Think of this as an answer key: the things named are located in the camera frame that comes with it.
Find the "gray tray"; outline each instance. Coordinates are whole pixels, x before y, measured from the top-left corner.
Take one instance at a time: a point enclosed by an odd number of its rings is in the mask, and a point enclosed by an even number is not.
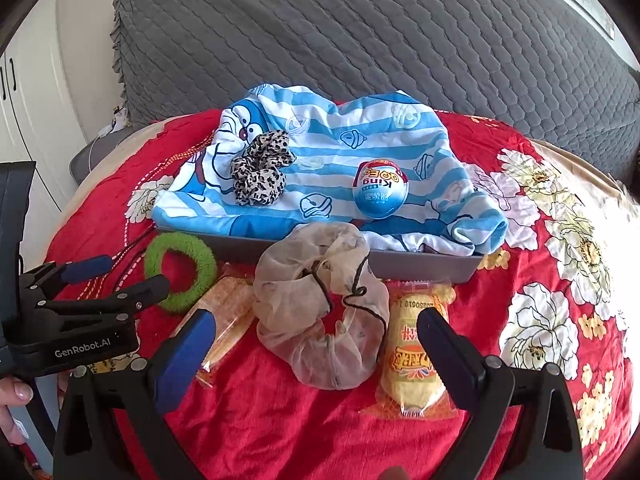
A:
[[[196,236],[211,247],[217,259],[242,264],[258,263],[265,249],[275,243],[275,240],[235,236]],[[371,251],[369,266],[382,280],[465,283],[478,268],[481,260],[482,256]]]

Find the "red floral fabric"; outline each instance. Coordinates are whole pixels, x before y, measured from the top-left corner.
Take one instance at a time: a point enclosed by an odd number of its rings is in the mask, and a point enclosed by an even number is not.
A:
[[[631,370],[623,357],[626,322],[610,307],[610,277],[578,197],[521,134],[496,121],[439,113],[450,144],[476,187],[510,219],[507,241],[455,286],[453,328],[483,354],[508,364],[561,367],[576,403],[584,466],[603,478],[630,432]],[[70,286],[65,298],[97,298],[143,279],[143,250],[155,235],[147,217],[158,190],[212,139],[219,111],[173,120],[101,182],[52,241],[48,259],[119,254],[106,277]],[[163,270],[180,276],[169,256]],[[153,307],[140,315],[140,354],[153,354],[179,318]],[[378,377],[344,392],[299,384],[267,351],[255,327],[220,362],[210,389],[194,383],[167,416],[180,444],[211,479],[375,479],[402,465],[427,479],[463,427],[447,420],[380,420],[361,413],[374,402]],[[492,478],[516,421],[510,410],[482,472]],[[154,478],[130,429],[122,431],[142,478]]]

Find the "black door handle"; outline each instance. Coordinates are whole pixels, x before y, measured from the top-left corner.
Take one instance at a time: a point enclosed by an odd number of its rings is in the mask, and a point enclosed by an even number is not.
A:
[[[17,85],[15,83],[15,68],[14,68],[14,58],[10,57],[9,58],[9,63],[11,63],[11,74],[14,76],[14,92],[17,89]]]
[[[0,79],[2,79],[2,101],[4,101],[6,99],[6,89],[4,88],[4,72],[2,71],[1,66],[0,66]]]

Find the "gray quilted headboard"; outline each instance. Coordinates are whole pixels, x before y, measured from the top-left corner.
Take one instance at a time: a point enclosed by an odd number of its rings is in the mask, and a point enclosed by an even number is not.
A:
[[[402,89],[496,117],[629,184],[637,74],[561,0],[114,0],[131,120],[226,107],[261,82],[345,101]]]

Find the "striped cloth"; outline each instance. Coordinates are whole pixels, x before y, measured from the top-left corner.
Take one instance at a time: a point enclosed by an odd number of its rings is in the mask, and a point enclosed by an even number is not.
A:
[[[285,130],[296,155],[282,170],[284,193],[270,206],[236,205],[231,160],[270,130]],[[392,160],[409,179],[406,202],[383,220],[370,220],[353,201],[356,171],[374,158]],[[210,146],[158,193],[152,218],[162,228],[271,240],[301,223],[352,222],[373,249],[459,255],[495,251],[508,226],[474,189],[428,106],[401,91],[335,105],[306,87],[271,84],[222,112]]]

